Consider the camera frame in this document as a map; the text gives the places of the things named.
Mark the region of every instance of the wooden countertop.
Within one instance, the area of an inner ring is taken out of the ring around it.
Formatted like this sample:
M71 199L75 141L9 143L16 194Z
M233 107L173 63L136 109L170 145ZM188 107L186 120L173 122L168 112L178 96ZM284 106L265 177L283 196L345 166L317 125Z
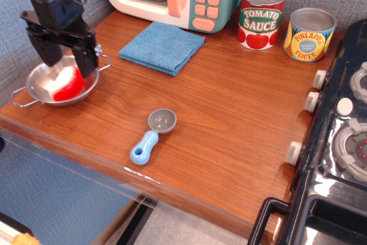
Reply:
M249 50L237 41L234 13L224 30L198 33L204 46L172 77L118 56L150 23L113 12L96 28L112 67L101 71L92 93L70 107L7 104L0 126L248 238L265 198L289 202L294 167L285 162L287 150L306 137L312 115L304 103L343 34L333 35L324 59L301 63L283 51L287 22L273 48ZM16 97L30 99L26 91ZM173 110L177 125L160 135L147 165L135 165L129 152L158 108Z

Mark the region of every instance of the black stove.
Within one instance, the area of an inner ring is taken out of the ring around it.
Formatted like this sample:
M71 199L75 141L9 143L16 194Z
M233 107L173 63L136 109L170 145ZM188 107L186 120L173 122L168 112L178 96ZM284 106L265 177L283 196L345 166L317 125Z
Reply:
M309 133L287 156L291 202L266 199L248 244L260 243L272 212L284 216L276 244L367 244L367 20L349 26L313 86Z

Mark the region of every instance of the pineapple illustration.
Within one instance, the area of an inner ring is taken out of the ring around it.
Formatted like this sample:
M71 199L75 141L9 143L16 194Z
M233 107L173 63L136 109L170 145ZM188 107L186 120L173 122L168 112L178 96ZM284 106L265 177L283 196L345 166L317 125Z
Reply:
M326 34L325 34L325 46L323 47L323 49L321 50L321 53L316 57L316 60L319 60L319 59L321 59L324 55L325 55L325 53L326 53L326 51L327 51L327 49L328 49L328 47L329 47L329 44L330 44L330 40L331 40L331 37L332 37L332 35L333 35L333 32L334 32L334 30L331 30L331 31L329 31L329 32L327 32Z
M288 32L286 40L284 41L284 51L287 53L288 56L292 57L292 39L293 37L299 32L299 30L296 28L296 26L292 25L292 23L289 22L288 26Z

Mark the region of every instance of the blue handle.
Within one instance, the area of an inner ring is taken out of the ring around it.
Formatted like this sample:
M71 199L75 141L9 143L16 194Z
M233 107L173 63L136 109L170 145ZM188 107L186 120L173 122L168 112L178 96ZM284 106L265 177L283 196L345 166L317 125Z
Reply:
M143 139L132 148L130 158L137 165L145 165L149 161L150 152L158 142L158 133L152 130L145 132Z

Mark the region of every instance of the metal bowl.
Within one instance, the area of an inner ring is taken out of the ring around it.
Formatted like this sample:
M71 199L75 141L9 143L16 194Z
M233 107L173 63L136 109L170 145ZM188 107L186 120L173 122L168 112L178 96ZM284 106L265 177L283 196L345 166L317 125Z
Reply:
M26 81L26 86L12 93L10 103L16 106L26 107L33 103L41 102L62 107L62 106L71 106L73 104L80 102L91 93L92 89L97 84L99 79L99 72L111 66L110 57L105 55L99 55L99 56L108 58L109 64L100 69L96 68L94 72L92 72L86 79L84 79L84 87L79 93L79 95L77 95L76 97L56 102L50 97L47 90L44 88L49 81L54 81L56 79L56 77L63 70L64 67L73 65L76 66L74 56L63 56L61 60L52 67L48 67L44 63L36 66L35 69L33 69L31 73L29 73ZM15 103L13 101L14 95L18 94L25 88L27 89L29 95L35 98L35 101L27 104Z

